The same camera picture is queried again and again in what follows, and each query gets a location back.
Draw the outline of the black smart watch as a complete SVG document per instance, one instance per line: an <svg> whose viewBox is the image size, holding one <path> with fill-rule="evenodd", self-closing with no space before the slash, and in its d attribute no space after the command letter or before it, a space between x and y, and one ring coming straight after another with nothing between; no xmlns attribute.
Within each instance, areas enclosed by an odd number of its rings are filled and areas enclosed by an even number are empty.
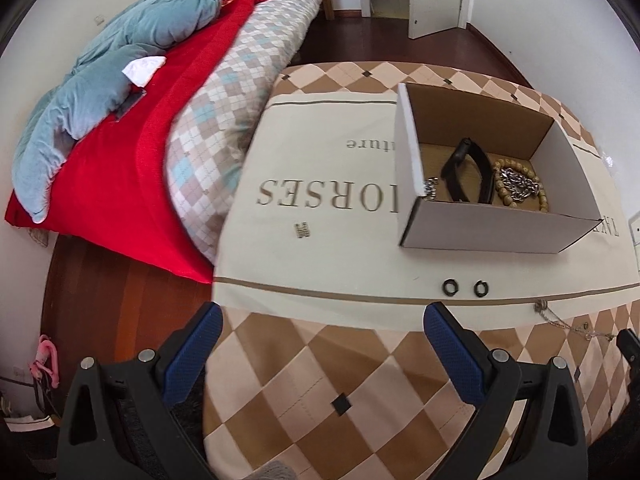
<svg viewBox="0 0 640 480"><path fill-rule="evenodd" d="M469 203L465 193L465 183L472 181L472 171L477 172L478 204L490 205L494 200L494 170L485 151L472 139L463 138L442 166L440 177L446 184L451 200L455 203Z"/></svg>

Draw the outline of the beige checkered tablecloth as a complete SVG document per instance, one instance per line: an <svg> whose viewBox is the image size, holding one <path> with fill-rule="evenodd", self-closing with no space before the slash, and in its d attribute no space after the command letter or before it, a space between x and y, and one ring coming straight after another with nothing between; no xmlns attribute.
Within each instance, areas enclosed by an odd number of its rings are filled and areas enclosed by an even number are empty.
<svg viewBox="0 0 640 480"><path fill-rule="evenodd" d="M557 255L428 252L397 241L400 84L492 96L565 130L602 222ZM294 224L307 222L310 237ZM455 68L343 62L280 73L222 230L213 298L224 332L206 363L204 445L221 479L278 460L302 479L424 479L472 408L422 332L449 307L491 348L573 374L589 440L620 416L628 367L613 342L639 324L639 275L616 188L563 103Z"/></svg>

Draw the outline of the blue quilt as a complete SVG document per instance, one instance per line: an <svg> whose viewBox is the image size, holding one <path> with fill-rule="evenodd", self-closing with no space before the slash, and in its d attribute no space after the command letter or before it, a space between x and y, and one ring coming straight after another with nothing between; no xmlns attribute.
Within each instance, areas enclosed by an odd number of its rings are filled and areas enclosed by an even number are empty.
<svg viewBox="0 0 640 480"><path fill-rule="evenodd" d="M218 18L222 0L138 0L114 16L62 82L32 110L14 152L13 191L30 220L46 220L50 188L75 143L127 102L127 66L161 56Z"/></svg>

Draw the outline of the white cardboard box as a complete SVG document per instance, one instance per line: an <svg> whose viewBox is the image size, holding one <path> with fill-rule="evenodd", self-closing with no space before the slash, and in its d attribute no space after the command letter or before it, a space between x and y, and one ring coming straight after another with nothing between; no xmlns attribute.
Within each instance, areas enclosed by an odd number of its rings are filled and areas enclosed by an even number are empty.
<svg viewBox="0 0 640 480"><path fill-rule="evenodd" d="M402 247L554 255L602 222L565 130L520 104L400 84L394 144Z"/></svg>

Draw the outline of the white paper on bed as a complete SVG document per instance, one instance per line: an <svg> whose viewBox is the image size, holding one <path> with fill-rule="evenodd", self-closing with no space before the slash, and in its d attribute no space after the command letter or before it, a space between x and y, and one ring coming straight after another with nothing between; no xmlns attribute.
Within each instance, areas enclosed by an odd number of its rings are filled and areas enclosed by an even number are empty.
<svg viewBox="0 0 640 480"><path fill-rule="evenodd" d="M154 74L166 63L166 58L161 55L146 56L129 62L122 73L136 87L145 88Z"/></svg>

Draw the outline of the checkered bed sheet mattress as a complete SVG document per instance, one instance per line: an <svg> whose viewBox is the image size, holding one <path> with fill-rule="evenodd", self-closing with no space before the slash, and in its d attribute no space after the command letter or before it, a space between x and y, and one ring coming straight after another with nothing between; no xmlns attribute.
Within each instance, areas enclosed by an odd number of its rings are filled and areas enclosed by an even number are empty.
<svg viewBox="0 0 640 480"><path fill-rule="evenodd" d="M321 3L267 0L255 6L229 51L171 125L165 164L171 203L196 253L209 263L216 261L262 110Z"/></svg>

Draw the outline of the dark phone on bed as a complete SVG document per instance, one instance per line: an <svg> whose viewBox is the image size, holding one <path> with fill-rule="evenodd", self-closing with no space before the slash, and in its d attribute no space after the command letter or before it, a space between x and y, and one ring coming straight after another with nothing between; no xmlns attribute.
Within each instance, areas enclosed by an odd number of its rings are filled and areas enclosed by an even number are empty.
<svg viewBox="0 0 640 480"><path fill-rule="evenodd" d="M122 101L122 104L120 104L119 107L114 110L114 117L116 122L119 122L145 96L146 91L144 89L134 88L134 90L131 90L126 99Z"/></svg>

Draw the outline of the pink hanger object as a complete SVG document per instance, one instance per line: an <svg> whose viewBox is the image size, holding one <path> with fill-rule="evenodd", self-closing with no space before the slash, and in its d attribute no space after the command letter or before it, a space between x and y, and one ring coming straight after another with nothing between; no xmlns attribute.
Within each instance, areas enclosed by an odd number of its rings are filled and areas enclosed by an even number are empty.
<svg viewBox="0 0 640 480"><path fill-rule="evenodd" d="M39 337L35 359L29 364L28 369L35 382L41 384L47 379L52 389L58 388L60 384L58 350L48 336L41 335Z"/></svg>

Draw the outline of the small metal clasp earring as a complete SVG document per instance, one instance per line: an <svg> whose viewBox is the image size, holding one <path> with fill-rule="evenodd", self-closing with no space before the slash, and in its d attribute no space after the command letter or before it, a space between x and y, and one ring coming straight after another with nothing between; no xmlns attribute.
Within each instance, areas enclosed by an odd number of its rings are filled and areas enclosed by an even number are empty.
<svg viewBox="0 0 640 480"><path fill-rule="evenodd" d="M296 236L298 238L310 237L310 229L307 222L298 222L294 224Z"/></svg>

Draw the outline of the red blanket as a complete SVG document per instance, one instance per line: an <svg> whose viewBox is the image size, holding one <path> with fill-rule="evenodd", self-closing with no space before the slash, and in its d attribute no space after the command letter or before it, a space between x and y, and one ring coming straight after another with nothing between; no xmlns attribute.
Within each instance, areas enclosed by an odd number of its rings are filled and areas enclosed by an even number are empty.
<svg viewBox="0 0 640 480"><path fill-rule="evenodd" d="M228 0L222 17L168 53L151 94L116 122L108 116L80 141L53 180L39 229L73 235L183 278L209 284L213 266L196 253L171 203L165 174L171 125L267 0Z"/></svg>

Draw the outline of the white power strip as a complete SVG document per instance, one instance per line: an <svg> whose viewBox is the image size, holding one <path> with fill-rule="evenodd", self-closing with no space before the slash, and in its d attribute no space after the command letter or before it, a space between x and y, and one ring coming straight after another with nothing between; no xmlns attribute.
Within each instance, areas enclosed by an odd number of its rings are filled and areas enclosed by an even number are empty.
<svg viewBox="0 0 640 480"><path fill-rule="evenodd" d="M632 242L634 243L634 255L636 256L637 268L640 271L640 211L630 218L628 226Z"/></svg>

